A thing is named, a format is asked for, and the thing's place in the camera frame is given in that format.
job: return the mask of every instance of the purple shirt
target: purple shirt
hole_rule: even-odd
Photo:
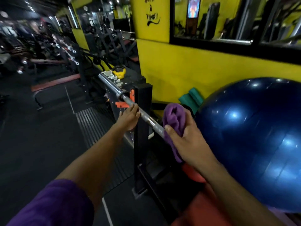
[[[89,226],[94,207],[85,192],[67,179],[50,182],[7,226]]]

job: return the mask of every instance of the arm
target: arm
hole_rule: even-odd
[[[183,137],[169,125],[166,132],[171,137],[183,160],[196,168],[212,186],[234,225],[283,226],[284,224],[238,182],[235,181],[213,155],[197,128],[190,111],[186,112]]]
[[[140,116],[138,105],[120,112],[117,122],[88,151],[74,160],[56,179],[69,179],[85,191],[94,205],[99,206],[112,167],[116,149],[126,131],[132,130]]]

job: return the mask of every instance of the floor line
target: floor line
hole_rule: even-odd
[[[71,103],[71,101],[70,101],[69,94],[68,94],[68,91],[67,91],[66,86],[65,86],[65,90],[66,90],[66,93],[67,93],[67,96],[68,96],[68,99],[69,99],[69,102],[70,102],[70,105],[71,105],[72,112],[73,112],[73,114],[74,114],[73,106],[72,106],[72,103]]]
[[[103,203],[104,210],[106,211],[106,215],[107,215],[107,218],[108,218],[109,224],[110,224],[110,226],[113,226],[113,222],[112,222],[112,220],[111,220],[111,217],[110,217],[110,213],[109,213],[109,210],[108,210],[107,204],[106,204],[106,202],[105,202],[104,198],[102,198],[101,200],[102,200],[102,203]]]

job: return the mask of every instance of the exercise bench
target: exercise bench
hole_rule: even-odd
[[[44,91],[44,90],[49,89],[49,88],[54,87],[54,86],[58,86],[58,85],[61,85],[61,84],[64,84],[64,83],[71,82],[71,81],[76,80],[76,79],[80,79],[79,74],[70,75],[70,76],[60,78],[60,79],[56,79],[56,80],[53,80],[53,81],[50,81],[50,82],[47,82],[47,83],[42,83],[42,84],[32,86],[31,91],[34,92],[32,98],[35,100],[35,102],[39,106],[37,110],[40,110],[40,109],[43,108],[43,106],[39,103],[39,101],[36,98],[36,96],[39,92]]]

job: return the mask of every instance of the display screen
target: display screen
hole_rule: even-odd
[[[200,0],[188,0],[188,18],[197,18],[200,10]]]

